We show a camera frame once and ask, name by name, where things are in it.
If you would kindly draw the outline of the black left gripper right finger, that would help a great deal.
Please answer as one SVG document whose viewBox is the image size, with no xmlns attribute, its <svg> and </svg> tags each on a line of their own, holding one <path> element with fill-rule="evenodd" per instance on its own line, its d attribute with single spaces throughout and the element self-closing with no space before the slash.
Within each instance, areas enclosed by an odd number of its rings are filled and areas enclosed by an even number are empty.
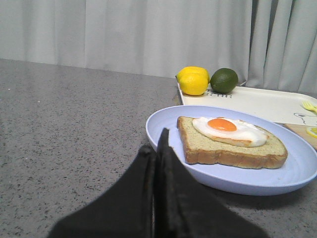
<svg viewBox="0 0 317 238">
<path fill-rule="evenodd" d="M 161 132 L 154 182 L 157 238 L 266 238 L 268 234 L 223 206 L 186 170 Z"/>
</svg>

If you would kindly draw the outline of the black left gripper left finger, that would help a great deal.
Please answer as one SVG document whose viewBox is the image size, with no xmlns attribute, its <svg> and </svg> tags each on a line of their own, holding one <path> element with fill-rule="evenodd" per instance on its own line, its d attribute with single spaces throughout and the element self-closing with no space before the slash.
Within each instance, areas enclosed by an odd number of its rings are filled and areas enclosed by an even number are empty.
<svg viewBox="0 0 317 238">
<path fill-rule="evenodd" d="M 156 153 L 142 146 L 131 166 L 104 194 L 59 220 L 50 238 L 150 238 Z"/>
</svg>

